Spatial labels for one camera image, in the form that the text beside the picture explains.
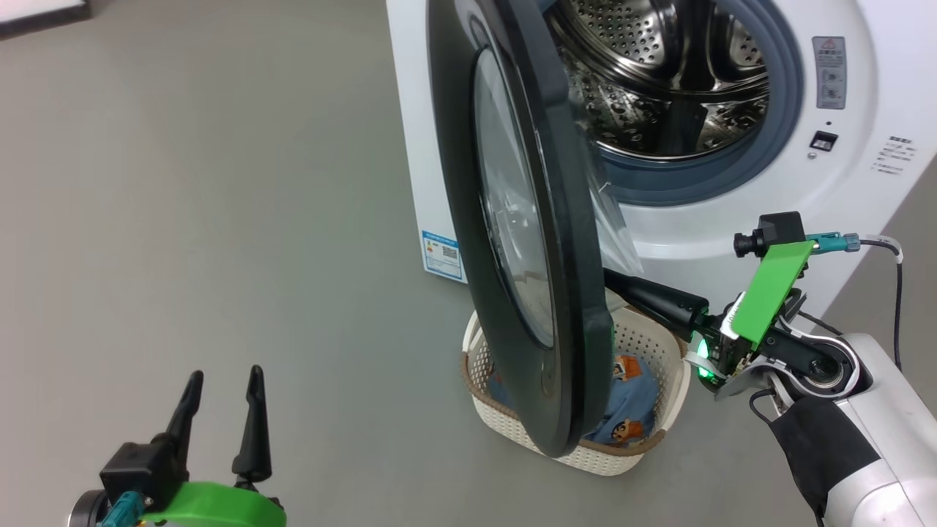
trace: stainless steel drum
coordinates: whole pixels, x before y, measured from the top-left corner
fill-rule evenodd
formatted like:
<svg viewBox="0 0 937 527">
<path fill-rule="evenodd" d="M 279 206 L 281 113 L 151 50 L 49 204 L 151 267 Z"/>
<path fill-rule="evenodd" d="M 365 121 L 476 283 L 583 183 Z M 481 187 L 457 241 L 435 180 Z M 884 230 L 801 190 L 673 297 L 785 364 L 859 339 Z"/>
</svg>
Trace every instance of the stainless steel drum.
<svg viewBox="0 0 937 527">
<path fill-rule="evenodd" d="M 547 12 L 599 145 L 678 160 L 739 142 L 764 119 L 758 44 L 708 0 L 558 0 Z"/>
</svg>

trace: gray floor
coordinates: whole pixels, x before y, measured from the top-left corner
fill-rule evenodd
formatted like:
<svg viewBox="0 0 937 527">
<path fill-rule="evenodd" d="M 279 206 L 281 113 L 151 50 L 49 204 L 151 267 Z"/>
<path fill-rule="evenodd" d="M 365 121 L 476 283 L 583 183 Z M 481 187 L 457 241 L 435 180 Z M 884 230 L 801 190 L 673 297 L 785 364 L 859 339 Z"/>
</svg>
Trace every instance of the gray floor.
<svg viewBox="0 0 937 527">
<path fill-rule="evenodd" d="M 206 384 L 189 467 L 233 481 L 262 364 L 291 525 L 812 524 L 769 432 L 694 386 L 624 477 L 487 430 L 455 352 L 466 288 L 426 275 L 380 0 L 112 0 L 0 42 L 0 510 L 57 525 L 124 441 Z M 937 359 L 928 174 L 907 247 L 905 364 Z M 890 338 L 894 269 L 832 312 Z"/>
</svg>

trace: green plastic part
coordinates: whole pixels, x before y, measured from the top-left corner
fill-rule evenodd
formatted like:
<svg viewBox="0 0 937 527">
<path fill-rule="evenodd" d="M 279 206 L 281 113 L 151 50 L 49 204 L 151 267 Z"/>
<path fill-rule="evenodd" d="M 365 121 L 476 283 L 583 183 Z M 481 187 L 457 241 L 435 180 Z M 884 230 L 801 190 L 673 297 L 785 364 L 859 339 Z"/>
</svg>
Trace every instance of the green plastic part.
<svg viewBox="0 0 937 527">
<path fill-rule="evenodd" d="M 753 350 L 758 348 L 774 323 L 781 304 L 811 256 L 813 246 L 813 240 L 808 240 L 768 248 L 732 321 L 733 331 L 749 340 Z"/>
<path fill-rule="evenodd" d="M 168 521 L 183 527 L 286 527 L 287 515 L 251 490 L 198 481 L 183 483 L 161 512 L 143 515 L 147 524 Z"/>
</svg>

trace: washing machine door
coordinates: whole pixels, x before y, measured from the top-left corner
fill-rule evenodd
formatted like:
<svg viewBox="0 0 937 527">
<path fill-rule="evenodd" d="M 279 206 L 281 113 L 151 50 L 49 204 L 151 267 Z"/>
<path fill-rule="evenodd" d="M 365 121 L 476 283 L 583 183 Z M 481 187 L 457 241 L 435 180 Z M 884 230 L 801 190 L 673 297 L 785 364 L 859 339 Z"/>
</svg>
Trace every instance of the washing machine door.
<svg viewBox="0 0 937 527">
<path fill-rule="evenodd" d="M 472 299 L 533 442 L 572 450 L 604 413 L 613 323 L 569 85 L 530 0 L 429 2 L 439 152 Z"/>
</svg>

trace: laundry basket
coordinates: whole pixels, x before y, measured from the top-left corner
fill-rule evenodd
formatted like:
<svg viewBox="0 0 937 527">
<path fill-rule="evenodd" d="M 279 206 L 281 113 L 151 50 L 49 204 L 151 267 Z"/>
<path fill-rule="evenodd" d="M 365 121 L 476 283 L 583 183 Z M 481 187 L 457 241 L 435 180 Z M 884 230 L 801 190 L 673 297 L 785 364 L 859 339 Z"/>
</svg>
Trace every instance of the laundry basket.
<svg viewBox="0 0 937 527">
<path fill-rule="evenodd" d="M 606 294 L 606 297 L 615 321 L 617 351 L 642 357 L 661 388 L 654 405 L 654 430 L 641 443 L 623 447 L 582 440 L 572 453 L 557 461 L 593 474 L 618 475 L 636 465 L 648 450 L 661 442 L 666 431 L 673 426 L 683 400 L 687 397 L 692 372 L 690 365 L 683 361 L 687 352 L 683 341 L 660 324 L 626 306 L 617 296 Z M 482 421 L 515 443 L 541 453 L 517 420 L 517 414 L 488 394 L 488 377 L 494 365 L 476 313 L 472 313 L 468 321 L 462 352 L 462 376 Z"/>
</svg>

